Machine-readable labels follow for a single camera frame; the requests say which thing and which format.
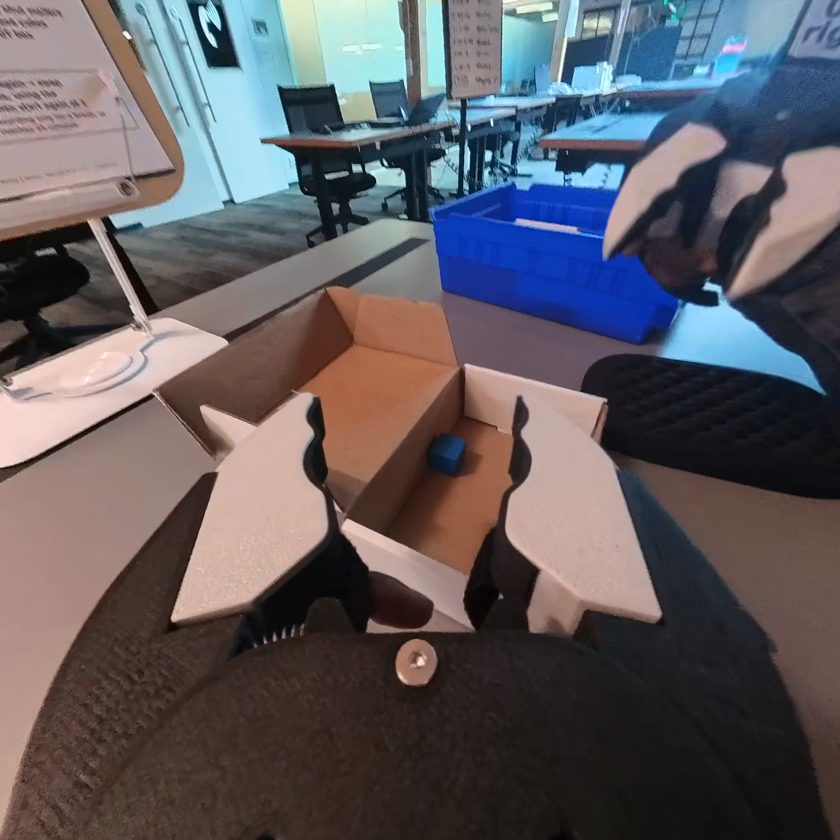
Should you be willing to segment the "small blue cube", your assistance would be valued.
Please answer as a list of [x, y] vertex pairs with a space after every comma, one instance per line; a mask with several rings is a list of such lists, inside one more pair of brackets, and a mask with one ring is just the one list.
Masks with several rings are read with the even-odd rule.
[[463, 438], [440, 434], [434, 438], [427, 453], [429, 468], [439, 474], [456, 477], [466, 459], [467, 444]]

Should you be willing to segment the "paper-covered board on pole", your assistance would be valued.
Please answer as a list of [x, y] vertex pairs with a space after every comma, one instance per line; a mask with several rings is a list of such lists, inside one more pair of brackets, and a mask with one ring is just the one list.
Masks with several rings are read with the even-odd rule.
[[501, 90], [502, 1], [443, 1], [446, 92], [458, 102], [458, 184], [465, 195], [467, 108]]

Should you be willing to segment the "person's right hand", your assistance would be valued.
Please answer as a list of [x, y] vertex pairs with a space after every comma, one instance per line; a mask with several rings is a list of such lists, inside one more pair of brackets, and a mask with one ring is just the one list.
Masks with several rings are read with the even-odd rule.
[[671, 204], [664, 216], [653, 222], [640, 254], [646, 272], [672, 297], [702, 308], [714, 308], [719, 295], [707, 289], [715, 271], [711, 252], [686, 245], [680, 223], [684, 205]]

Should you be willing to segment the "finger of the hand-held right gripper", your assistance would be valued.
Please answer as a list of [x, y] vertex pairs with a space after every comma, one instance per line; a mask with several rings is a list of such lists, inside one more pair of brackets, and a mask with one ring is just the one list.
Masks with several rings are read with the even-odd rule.
[[759, 225], [735, 258], [726, 298], [750, 296], [800, 264], [839, 222], [839, 148], [825, 145], [790, 154], [768, 187], [780, 193], [759, 213]]
[[602, 256], [613, 259], [668, 207], [680, 179], [717, 158], [725, 136], [702, 122], [688, 122], [639, 160], [626, 176], [605, 226]]

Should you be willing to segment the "black office chair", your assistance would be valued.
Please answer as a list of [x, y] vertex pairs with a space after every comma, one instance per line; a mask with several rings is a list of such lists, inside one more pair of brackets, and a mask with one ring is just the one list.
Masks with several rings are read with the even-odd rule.
[[76, 295], [89, 270], [67, 251], [93, 239], [89, 224], [78, 223], [3, 240], [2, 322], [21, 322], [28, 334], [47, 334], [40, 313]]
[[[399, 114], [400, 107], [404, 106], [406, 102], [408, 103], [409, 109], [412, 107], [407, 98], [405, 82], [403, 80], [371, 80], [369, 81], [369, 88], [375, 110], [376, 121], [384, 121], [386, 123], [398, 121], [400, 124], [402, 124], [402, 119]], [[441, 134], [437, 133], [436, 135], [431, 135], [428, 140], [430, 144], [428, 145], [426, 151], [426, 163], [427, 177], [429, 179], [431, 179], [430, 177], [432, 164], [437, 161], [441, 161], [445, 158], [446, 155], [445, 149], [441, 145], [440, 136]], [[403, 171], [403, 165], [406, 163], [406, 160], [407, 158], [405, 158], [404, 156], [391, 159], [384, 158], [381, 159], [381, 163], [386, 169], [399, 169]], [[435, 186], [432, 185], [430, 180], [427, 181], [427, 193], [429, 194], [430, 198], [437, 200], [439, 203], [443, 203], [445, 200], [445, 196]], [[389, 199], [394, 198], [395, 196], [399, 196], [402, 200], [404, 200], [405, 195], [405, 188], [403, 188], [399, 192], [391, 193], [382, 200], [381, 209], [388, 209], [387, 201]]]
[[[326, 135], [344, 126], [338, 94], [333, 85], [278, 87], [278, 93], [290, 133]], [[301, 193], [314, 198], [317, 188], [312, 161], [301, 152], [292, 152], [292, 156]], [[345, 159], [322, 159], [321, 168], [330, 202], [338, 207], [337, 220], [342, 231], [347, 233], [352, 224], [367, 225], [369, 219], [354, 213], [350, 203], [376, 186], [373, 174], [365, 170], [364, 164], [356, 170]]]

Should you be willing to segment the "grey desk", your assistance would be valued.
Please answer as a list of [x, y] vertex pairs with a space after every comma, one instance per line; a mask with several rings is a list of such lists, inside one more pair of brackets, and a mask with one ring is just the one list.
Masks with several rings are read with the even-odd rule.
[[[167, 310], [233, 335], [407, 238], [383, 221]], [[441, 301], [463, 363], [578, 388], [635, 348], [440, 291], [433, 244], [366, 267], [363, 293]], [[155, 398], [2, 479], [2, 811], [46, 691], [114, 577], [213, 461]], [[757, 490], [636, 461], [656, 497], [771, 635], [826, 796], [838, 782], [838, 502]]]

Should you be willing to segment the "black wall poster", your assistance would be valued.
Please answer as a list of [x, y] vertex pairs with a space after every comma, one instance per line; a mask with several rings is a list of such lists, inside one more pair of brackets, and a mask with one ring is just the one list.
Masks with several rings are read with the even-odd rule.
[[198, 42], [209, 69], [240, 69], [224, 6], [218, 1], [189, 1]]

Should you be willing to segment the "brown-top office desk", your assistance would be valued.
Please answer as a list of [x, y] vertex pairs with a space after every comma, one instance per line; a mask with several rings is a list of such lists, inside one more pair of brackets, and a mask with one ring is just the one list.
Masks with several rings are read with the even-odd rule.
[[342, 160], [351, 164], [406, 157], [406, 215], [410, 221], [431, 222], [427, 192], [426, 152], [434, 140], [455, 127], [453, 119], [434, 119], [417, 126], [391, 128], [342, 128], [333, 133], [310, 131], [284, 133], [262, 138], [260, 142], [291, 153], [297, 163], [309, 163], [321, 227], [327, 240], [338, 236], [329, 194], [325, 161]]
[[555, 152], [555, 170], [584, 174], [594, 165], [632, 168], [665, 112], [606, 113], [544, 135], [543, 151]]
[[450, 117], [452, 125], [444, 130], [444, 139], [457, 153], [456, 187], [450, 195], [461, 198], [479, 192], [486, 180], [530, 177], [520, 170], [520, 154], [552, 129], [556, 109], [555, 96], [461, 101]]

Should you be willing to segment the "printed paper sheet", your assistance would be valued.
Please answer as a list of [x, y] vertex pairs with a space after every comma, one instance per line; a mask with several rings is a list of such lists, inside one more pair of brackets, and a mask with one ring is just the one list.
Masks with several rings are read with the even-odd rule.
[[84, 2], [1, 3], [2, 200], [175, 170]]

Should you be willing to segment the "document stand with white base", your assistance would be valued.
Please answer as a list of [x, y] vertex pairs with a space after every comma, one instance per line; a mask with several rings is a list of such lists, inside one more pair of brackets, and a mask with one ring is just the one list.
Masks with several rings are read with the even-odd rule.
[[[109, 3], [84, 3], [101, 32], [108, 39], [114, 37], [119, 21]], [[135, 87], [138, 81], [128, 66], [128, 49], [115, 45], [111, 48], [120, 68], [129, 75], [142, 111], [172, 157], [175, 170], [38, 192], [13, 201], [2, 200], [1, 174], [2, 241], [78, 223], [89, 224], [132, 315], [128, 326], [107, 328], [101, 338], [2, 376], [4, 468], [21, 465], [64, 444], [152, 395], [164, 383], [228, 345], [213, 333], [148, 314], [121, 264], [116, 246], [109, 241], [106, 217], [168, 201], [180, 189], [184, 176], [180, 145], [144, 70], [151, 92]]]

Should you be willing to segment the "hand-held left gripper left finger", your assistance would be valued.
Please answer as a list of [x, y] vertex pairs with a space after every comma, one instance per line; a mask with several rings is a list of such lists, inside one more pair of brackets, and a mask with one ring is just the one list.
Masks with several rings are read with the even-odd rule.
[[371, 616], [371, 575], [343, 535], [327, 486], [320, 399], [298, 392], [260, 423], [202, 405], [224, 455], [171, 612], [177, 627], [274, 606], [269, 623], [305, 621], [321, 598], [351, 625]]

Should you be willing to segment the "dark laptop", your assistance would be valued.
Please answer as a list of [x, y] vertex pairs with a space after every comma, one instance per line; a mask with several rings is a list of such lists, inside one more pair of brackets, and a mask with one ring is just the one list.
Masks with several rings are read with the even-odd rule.
[[408, 103], [400, 107], [402, 125], [407, 128], [414, 128], [431, 123], [436, 117], [439, 109], [446, 99], [445, 91], [436, 92], [420, 97], [416, 104], [410, 109]]

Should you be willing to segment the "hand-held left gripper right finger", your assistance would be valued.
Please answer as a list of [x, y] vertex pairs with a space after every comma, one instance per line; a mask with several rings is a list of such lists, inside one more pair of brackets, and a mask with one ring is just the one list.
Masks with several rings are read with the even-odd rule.
[[539, 395], [518, 395], [496, 525], [464, 605], [475, 629], [518, 615], [537, 634], [576, 635], [598, 613], [659, 624], [659, 604], [618, 470], [599, 444]]

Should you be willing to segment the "person's left hand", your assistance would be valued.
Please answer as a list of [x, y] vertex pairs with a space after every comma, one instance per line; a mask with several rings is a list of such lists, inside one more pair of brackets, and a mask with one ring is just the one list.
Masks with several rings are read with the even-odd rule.
[[425, 627], [434, 615], [434, 603], [395, 577], [370, 573], [371, 620], [398, 631]]

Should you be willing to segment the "divided cardboard box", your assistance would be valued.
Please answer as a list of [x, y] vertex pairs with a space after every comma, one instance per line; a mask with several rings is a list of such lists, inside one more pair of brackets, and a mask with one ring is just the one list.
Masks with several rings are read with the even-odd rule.
[[[467, 624], [469, 575], [511, 485], [517, 396], [547, 398], [600, 446], [606, 414], [595, 397], [460, 364], [438, 305], [341, 288], [300, 301], [180, 373], [160, 400], [218, 464], [224, 451], [202, 405], [259, 424], [298, 392], [321, 401], [327, 486], [343, 535], [369, 572], [433, 601], [426, 627], [442, 615]], [[429, 468], [440, 434], [466, 441], [456, 477]], [[270, 624], [273, 605], [235, 616], [256, 620], [268, 638], [308, 627], [307, 619]]]

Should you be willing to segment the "blue plastic bin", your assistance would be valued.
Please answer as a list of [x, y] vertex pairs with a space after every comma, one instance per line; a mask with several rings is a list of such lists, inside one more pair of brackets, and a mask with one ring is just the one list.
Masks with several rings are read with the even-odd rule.
[[[433, 210], [447, 293], [642, 344], [667, 330], [680, 306], [635, 257], [602, 257], [616, 190], [512, 183]], [[517, 217], [577, 226], [580, 234], [518, 227]]]

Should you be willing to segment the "black mesh pad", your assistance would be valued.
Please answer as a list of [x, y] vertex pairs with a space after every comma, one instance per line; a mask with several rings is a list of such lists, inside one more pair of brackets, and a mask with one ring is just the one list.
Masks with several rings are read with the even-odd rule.
[[615, 454], [746, 487], [839, 498], [838, 403], [784, 378], [622, 353], [594, 362], [581, 390], [606, 400]]

